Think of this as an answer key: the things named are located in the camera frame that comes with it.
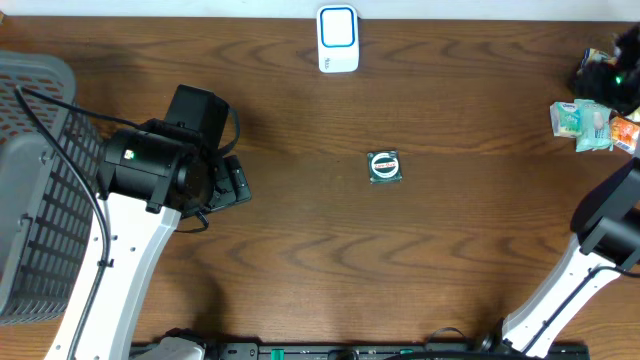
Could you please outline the teal tissue pack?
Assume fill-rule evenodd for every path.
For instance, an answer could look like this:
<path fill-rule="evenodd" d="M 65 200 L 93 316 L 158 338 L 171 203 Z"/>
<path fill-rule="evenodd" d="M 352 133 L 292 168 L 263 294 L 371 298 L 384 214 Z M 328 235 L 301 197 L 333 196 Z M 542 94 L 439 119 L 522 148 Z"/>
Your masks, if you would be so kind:
<path fill-rule="evenodd" d="M 553 103 L 550 106 L 550 119 L 555 137 L 576 138 L 581 134 L 580 109 L 575 103 Z"/>

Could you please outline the teal snack pack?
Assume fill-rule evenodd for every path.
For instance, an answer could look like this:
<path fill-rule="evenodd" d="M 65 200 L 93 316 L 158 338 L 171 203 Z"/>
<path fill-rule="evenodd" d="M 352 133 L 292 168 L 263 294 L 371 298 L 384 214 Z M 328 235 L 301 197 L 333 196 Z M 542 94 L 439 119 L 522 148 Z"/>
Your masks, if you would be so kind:
<path fill-rule="evenodd" d="M 576 151 L 611 150 L 611 110 L 593 100 L 576 99 L 575 104 L 580 112 L 581 125 L 581 133 L 576 138 Z"/>

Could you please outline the dark green round-logo box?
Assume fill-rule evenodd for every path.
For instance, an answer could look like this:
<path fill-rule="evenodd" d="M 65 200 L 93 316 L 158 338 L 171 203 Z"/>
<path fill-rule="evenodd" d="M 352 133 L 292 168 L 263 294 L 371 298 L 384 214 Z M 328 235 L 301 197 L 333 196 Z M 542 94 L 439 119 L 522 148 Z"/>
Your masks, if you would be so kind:
<path fill-rule="evenodd" d="M 396 183 L 403 179 L 396 150 L 370 152 L 367 154 L 367 164 L 371 184 Z"/>

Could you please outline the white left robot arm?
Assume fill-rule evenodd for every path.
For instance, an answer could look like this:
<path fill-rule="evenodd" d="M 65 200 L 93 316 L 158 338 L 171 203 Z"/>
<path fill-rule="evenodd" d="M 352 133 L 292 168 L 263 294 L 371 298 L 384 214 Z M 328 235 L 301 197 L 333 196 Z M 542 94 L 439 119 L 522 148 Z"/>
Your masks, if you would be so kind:
<path fill-rule="evenodd" d="M 89 244 L 49 359 L 126 359 L 154 269 L 180 221 L 246 203 L 233 143 L 237 113 L 180 85 L 164 119 L 117 131 L 104 146 Z"/>

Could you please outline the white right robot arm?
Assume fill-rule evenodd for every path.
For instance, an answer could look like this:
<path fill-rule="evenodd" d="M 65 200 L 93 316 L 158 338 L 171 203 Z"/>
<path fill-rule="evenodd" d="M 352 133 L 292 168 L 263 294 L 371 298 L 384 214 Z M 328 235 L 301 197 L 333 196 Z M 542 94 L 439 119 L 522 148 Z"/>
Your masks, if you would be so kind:
<path fill-rule="evenodd" d="M 576 208 L 568 247 L 549 276 L 476 346 L 476 356 L 543 359 L 599 290 L 639 263 L 639 28 L 615 36 L 612 53 L 586 50 L 571 79 L 575 100 L 550 108 L 554 136 L 579 152 L 627 151 L 631 159 Z"/>

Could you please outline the large yellow snack bag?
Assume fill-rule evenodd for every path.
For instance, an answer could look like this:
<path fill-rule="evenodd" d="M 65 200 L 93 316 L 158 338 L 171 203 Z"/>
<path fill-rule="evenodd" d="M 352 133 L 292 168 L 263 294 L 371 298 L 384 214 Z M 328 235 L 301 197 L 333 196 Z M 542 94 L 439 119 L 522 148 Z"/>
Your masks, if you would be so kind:
<path fill-rule="evenodd" d="M 593 100 L 618 115 L 639 122 L 639 62 L 620 68 L 617 58 L 587 49 L 571 81 L 574 94 Z"/>

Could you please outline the orange tissue pack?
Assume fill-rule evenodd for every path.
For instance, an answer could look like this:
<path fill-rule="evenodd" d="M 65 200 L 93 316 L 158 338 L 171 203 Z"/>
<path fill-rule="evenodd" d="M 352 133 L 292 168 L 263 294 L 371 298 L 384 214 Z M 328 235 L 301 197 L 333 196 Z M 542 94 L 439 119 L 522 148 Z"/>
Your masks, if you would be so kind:
<path fill-rule="evenodd" d="M 634 154 L 638 144 L 639 126 L 622 117 L 610 121 L 612 144 L 629 154 Z"/>

